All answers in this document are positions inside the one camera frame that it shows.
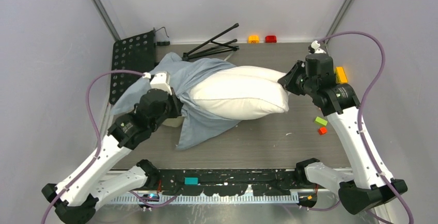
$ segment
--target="black tripod stand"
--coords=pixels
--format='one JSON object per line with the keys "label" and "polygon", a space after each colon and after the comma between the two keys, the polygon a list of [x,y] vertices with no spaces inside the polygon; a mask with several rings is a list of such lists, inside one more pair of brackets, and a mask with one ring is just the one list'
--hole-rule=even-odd
{"label": "black tripod stand", "polygon": [[[233,25],[232,27],[224,30],[223,32],[219,33],[218,35],[214,36],[213,38],[211,38],[210,40],[204,42],[203,44],[199,45],[198,47],[190,50],[187,53],[183,53],[182,54],[182,60],[184,61],[189,61],[192,59],[196,59],[196,58],[200,58],[200,57],[206,57],[209,55],[216,55],[216,54],[220,54],[220,53],[224,53],[224,52],[231,52],[231,51],[237,51],[239,50],[239,46],[230,46],[231,43],[237,42],[237,39],[234,39],[232,41],[226,42],[226,43],[218,43],[215,42],[214,39],[222,36],[223,34],[229,32],[230,30],[239,27],[239,24],[236,23],[235,25]],[[202,48],[203,46],[209,44],[209,43],[213,43],[216,44],[217,46],[211,47],[209,49],[197,52],[195,54],[193,54],[193,52],[195,52],[196,50]]]}

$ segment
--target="orange block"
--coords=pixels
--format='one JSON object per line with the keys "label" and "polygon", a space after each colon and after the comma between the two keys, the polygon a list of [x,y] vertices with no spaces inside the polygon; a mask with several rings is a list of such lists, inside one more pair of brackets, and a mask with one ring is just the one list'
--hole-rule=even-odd
{"label": "orange block", "polygon": [[326,127],[319,128],[318,133],[319,135],[325,135],[327,133],[327,128]]}
{"label": "orange block", "polygon": [[248,37],[248,43],[259,43],[260,39],[258,35],[253,35]]}

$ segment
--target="yellow block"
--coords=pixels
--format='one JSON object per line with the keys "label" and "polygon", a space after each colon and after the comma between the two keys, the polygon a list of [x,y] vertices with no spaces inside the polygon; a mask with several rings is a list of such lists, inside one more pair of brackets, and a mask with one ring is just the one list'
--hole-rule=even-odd
{"label": "yellow block", "polygon": [[257,36],[257,35],[248,37],[248,43],[259,43],[259,42],[260,42],[260,39],[259,39],[259,36]]}
{"label": "yellow block", "polygon": [[336,73],[336,83],[338,84],[348,83],[347,76],[345,75],[345,71],[343,70],[343,67],[336,67],[335,73]]}

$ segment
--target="red block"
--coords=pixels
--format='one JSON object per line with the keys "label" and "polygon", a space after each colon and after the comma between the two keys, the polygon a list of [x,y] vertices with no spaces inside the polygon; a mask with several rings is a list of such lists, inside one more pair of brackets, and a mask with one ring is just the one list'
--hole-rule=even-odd
{"label": "red block", "polygon": [[276,43],[277,42],[277,37],[276,36],[266,36],[264,38],[264,42],[265,43]]}
{"label": "red block", "polygon": [[325,127],[321,127],[318,129],[319,135],[325,135],[327,133],[327,129]]}

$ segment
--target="black perforated panel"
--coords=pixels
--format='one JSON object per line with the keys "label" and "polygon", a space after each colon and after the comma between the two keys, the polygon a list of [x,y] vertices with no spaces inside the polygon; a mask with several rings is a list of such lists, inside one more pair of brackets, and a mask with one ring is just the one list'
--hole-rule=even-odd
{"label": "black perforated panel", "polygon": [[[155,67],[155,32],[136,35],[114,43],[112,70],[133,70],[149,72]],[[124,91],[130,87],[140,76],[133,74],[111,75],[111,92],[109,103],[115,104]]]}

